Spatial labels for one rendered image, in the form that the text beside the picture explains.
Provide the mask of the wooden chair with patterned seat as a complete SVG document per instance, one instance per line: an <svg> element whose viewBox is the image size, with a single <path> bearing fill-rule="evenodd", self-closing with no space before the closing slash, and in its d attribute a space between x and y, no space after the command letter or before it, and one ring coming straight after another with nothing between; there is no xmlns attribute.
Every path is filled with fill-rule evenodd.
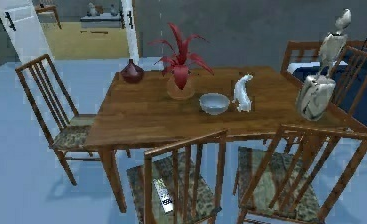
<svg viewBox="0 0 367 224"><path fill-rule="evenodd" d="M327 198L319 202L312 182L343 139L360 144ZM244 224L249 213L298 224L325 224L366 153L366 133L294 125L281 125L265 150L239 148L233 189L238 196L237 224Z"/></svg>
<svg viewBox="0 0 367 224"><path fill-rule="evenodd" d="M61 103L60 97L56 94L55 88L50 79L49 72L45 68L47 62L65 100L67 101L73 116L69 117ZM39 89L42 99L45 101L49 112L55 121L59 132L53 136L47 126L45 119L38 107L31 88L26 81L25 72L33 78ZM85 147L85 142L95 121L95 114L80 114L76 108L71 95L66 89L56 67L48 54L39 56L15 69L20 84L31 105L32 111L42 129L48 146L52 149L65 171L69 181L76 186L77 181L68 164L69 161L100 161L100 158L93 156L93 150Z"/></svg>
<svg viewBox="0 0 367 224"><path fill-rule="evenodd" d="M221 211L227 131L219 131L149 149L144 163L127 170L139 224L215 224ZM201 175L203 148L219 145L216 184L211 188ZM153 180L161 178L173 200L165 213Z"/></svg>
<svg viewBox="0 0 367 224"><path fill-rule="evenodd" d="M283 57L280 73L289 75L297 82L301 82L295 76L287 71L290 63L309 63L318 62L320 42L296 42L289 41ZM338 62L331 71L332 79L336 81L336 89L333 93L332 102L339 106L348 90L351 88L353 81L356 79L362 66L367 62L367 43L362 41L349 41L344 50L338 56ZM355 112L356 106L362 98L362 94L367 86L367 77L361 85L353 103L348 111L350 116Z"/></svg>

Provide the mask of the pale blue bowl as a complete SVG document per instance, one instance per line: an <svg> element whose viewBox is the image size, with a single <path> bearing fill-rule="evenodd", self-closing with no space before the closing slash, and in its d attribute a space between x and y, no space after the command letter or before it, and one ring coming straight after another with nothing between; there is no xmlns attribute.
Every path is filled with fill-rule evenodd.
<svg viewBox="0 0 367 224"><path fill-rule="evenodd" d="M210 115L224 113L230 104L230 100L223 94L206 93L199 98L201 109Z"/></svg>

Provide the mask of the brown wooden dining table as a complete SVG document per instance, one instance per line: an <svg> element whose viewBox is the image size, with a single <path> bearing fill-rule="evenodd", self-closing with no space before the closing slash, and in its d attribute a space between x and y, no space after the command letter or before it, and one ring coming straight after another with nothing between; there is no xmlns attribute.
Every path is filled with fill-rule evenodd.
<svg viewBox="0 0 367 224"><path fill-rule="evenodd" d="M216 92L229 96L234 82L246 73L253 76L247 84L253 100L251 112L237 112L234 105L218 116L200 110L202 94ZM221 129L228 131L228 142L271 138L281 124L323 129L348 127L367 133L365 125L334 104L328 106L317 122L303 119L295 109L301 82L269 66L216 68L213 74L195 69L189 78L195 95L184 101L168 96L168 80L158 71L147 72L138 84L128 84L116 75L85 142L87 147L98 151L122 213L127 211L127 205L114 156L116 149L150 148Z"/></svg>

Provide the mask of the red house plant in pot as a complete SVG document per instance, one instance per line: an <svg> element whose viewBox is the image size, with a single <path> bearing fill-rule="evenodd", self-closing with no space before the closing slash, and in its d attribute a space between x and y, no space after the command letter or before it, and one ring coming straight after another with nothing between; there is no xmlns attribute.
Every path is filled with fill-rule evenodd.
<svg viewBox="0 0 367 224"><path fill-rule="evenodd" d="M205 41L204 37L199 34L190 34L188 37L183 38L182 32L176 24L168 22L168 26L175 38L177 49L174 49L172 44L166 39L154 40L151 41L151 44L165 44L172 50L170 56L162 56L159 59L159 62L165 64L161 71L162 76L166 74L171 75L167 81L167 94L175 100L187 100L195 94L190 78L192 74L190 65L196 64L211 75L214 74L214 71L199 54L189 50L189 45L193 39Z"/></svg>

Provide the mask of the white animal figurine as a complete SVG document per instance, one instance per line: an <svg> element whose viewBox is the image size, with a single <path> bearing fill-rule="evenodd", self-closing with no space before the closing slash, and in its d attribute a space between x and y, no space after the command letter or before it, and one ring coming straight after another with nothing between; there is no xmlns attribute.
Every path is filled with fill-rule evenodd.
<svg viewBox="0 0 367 224"><path fill-rule="evenodd" d="M250 112L252 109L252 101L248 97L246 89L246 83L252 79L252 75L246 74L240 78L234 86L233 103L238 103L237 110L239 112Z"/></svg>

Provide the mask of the dark red round vase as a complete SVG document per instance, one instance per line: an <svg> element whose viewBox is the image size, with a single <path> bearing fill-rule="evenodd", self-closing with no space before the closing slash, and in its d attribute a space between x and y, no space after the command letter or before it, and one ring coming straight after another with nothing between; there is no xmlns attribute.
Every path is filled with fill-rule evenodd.
<svg viewBox="0 0 367 224"><path fill-rule="evenodd" d="M133 59L128 60L128 64L120 71L123 80L130 84L139 83L144 76L144 70L134 63Z"/></svg>

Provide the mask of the grey remote control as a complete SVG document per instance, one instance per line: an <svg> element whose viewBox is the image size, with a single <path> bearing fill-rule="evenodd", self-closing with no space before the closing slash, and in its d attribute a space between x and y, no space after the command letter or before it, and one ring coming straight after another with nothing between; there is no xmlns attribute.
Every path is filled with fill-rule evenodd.
<svg viewBox="0 0 367 224"><path fill-rule="evenodd" d="M168 192L168 189L164 181L161 178L154 179L153 184L157 191L157 194L158 194L158 197L159 197L159 200L161 202L161 206L164 212L165 213L172 212L174 210L173 200Z"/></svg>

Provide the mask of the white room door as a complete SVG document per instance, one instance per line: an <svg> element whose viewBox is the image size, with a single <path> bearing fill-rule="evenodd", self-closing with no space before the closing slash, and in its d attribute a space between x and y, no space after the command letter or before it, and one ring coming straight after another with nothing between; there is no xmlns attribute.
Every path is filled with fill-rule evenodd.
<svg viewBox="0 0 367 224"><path fill-rule="evenodd" d="M128 42L129 58L133 59L135 64L138 64L139 63L139 49L138 49L138 44L137 44L137 35L136 35L136 30L135 30L132 0L121 0L121 3L122 3L123 19L124 19L127 42ZM130 10L132 11L132 14L133 14L133 24L134 24L133 29L129 28L129 21L127 17L127 13Z"/></svg>
<svg viewBox="0 0 367 224"><path fill-rule="evenodd" d="M5 18L8 11L16 31ZM32 0L0 0L0 19L22 64L44 54L53 57Z"/></svg>

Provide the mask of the grey low cabinet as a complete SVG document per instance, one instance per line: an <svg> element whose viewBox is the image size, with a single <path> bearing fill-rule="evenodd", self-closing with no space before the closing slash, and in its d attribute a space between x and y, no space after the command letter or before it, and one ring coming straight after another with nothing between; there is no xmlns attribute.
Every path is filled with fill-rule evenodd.
<svg viewBox="0 0 367 224"><path fill-rule="evenodd" d="M112 16L103 13L99 16L84 16L80 19L82 28L121 28L122 22L119 15Z"/></svg>

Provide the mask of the silver abstract statue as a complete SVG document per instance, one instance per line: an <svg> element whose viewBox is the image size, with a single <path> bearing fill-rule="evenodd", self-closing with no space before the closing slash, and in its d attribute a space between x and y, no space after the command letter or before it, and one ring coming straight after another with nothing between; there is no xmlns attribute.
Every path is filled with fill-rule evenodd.
<svg viewBox="0 0 367 224"><path fill-rule="evenodd" d="M343 10L335 21L335 31L329 32L319 49L320 68L314 75L308 75L298 93L295 106L301 116L309 121L318 121L327 109L336 82L331 78L331 70L339 54L347 43L344 30L352 22L349 8Z"/></svg>

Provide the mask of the small wooden table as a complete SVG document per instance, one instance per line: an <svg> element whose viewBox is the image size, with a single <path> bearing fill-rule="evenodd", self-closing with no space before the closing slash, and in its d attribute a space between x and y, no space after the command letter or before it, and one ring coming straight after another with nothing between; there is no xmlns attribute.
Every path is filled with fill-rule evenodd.
<svg viewBox="0 0 367 224"><path fill-rule="evenodd" d="M35 12L37 14L45 14L45 13L53 14L57 26L59 28L62 28L57 12L57 7L55 5L45 5L44 3L40 3L39 5L35 6Z"/></svg>

